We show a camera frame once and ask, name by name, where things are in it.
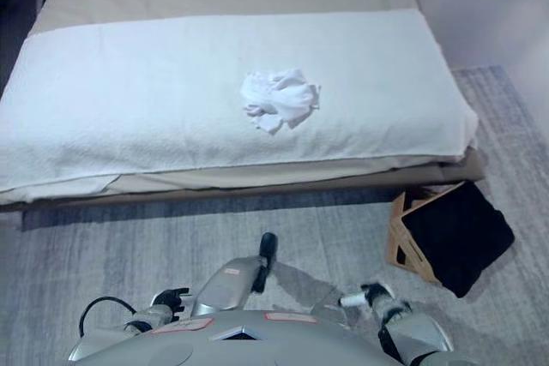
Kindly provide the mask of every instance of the beige bed frame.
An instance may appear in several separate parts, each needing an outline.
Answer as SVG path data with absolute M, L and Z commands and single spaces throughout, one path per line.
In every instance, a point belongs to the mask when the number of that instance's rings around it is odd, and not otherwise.
M 459 183 L 464 180 L 477 181 L 485 177 L 479 154 L 468 149 L 465 159 L 459 164 L 429 164 L 370 175 L 341 177 L 319 182 L 291 183 L 275 186 L 260 186 L 242 189 L 183 189 L 165 192 L 135 193 L 123 195 L 95 196 L 87 198 L 62 198 L 39 200 L 33 203 L 12 203 L 0 206 L 0 212 L 13 212 L 53 207 L 85 207 L 112 204 L 138 203 L 146 201 L 182 201 L 211 199 L 231 196 L 276 195 L 284 193 L 312 192 L 337 189 L 363 188 L 406 188 L 417 185 Z

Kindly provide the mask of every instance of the black cloth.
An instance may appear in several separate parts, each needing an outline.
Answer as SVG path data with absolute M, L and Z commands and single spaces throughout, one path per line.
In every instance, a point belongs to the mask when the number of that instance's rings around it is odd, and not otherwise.
M 402 218 L 444 287 L 464 297 L 515 241 L 501 212 L 464 183 Z

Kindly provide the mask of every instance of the black cable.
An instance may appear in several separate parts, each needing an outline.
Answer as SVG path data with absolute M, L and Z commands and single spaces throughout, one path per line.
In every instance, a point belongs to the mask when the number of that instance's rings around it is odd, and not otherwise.
M 89 312 L 89 310 L 96 304 L 96 303 L 99 303 L 99 302 L 103 302 L 105 300 L 110 300 L 112 302 L 116 302 L 116 303 L 119 303 L 121 305 L 123 305 L 127 310 L 129 310 L 131 312 L 131 314 L 133 315 L 136 310 L 134 308 L 132 308 L 128 303 L 126 303 L 124 300 L 122 299 L 119 299 L 117 297 L 113 297 L 113 296 L 103 296 L 103 297 L 98 297 L 97 299 L 95 299 L 93 302 L 91 302 L 85 309 L 84 311 L 82 312 L 81 316 L 80 316 L 80 321 L 78 322 L 78 332 L 80 333 L 80 337 L 83 338 L 84 337 L 84 319 L 86 319 L 86 315 L 87 315 L 87 312 Z

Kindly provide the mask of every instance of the floor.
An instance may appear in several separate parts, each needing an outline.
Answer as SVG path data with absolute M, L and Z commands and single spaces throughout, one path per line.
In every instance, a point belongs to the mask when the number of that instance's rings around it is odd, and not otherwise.
M 419 0 L 452 69 L 502 65 L 549 141 L 549 0 Z

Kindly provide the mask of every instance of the cardboard box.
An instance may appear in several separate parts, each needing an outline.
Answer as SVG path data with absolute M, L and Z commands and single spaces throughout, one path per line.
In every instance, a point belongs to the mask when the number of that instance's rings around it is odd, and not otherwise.
M 451 186 L 441 193 L 424 189 L 407 190 L 393 201 L 389 233 L 387 237 L 387 262 L 410 272 L 417 273 L 427 282 L 440 284 L 429 261 L 402 223 L 402 217 L 424 205 L 459 188 L 463 183 Z

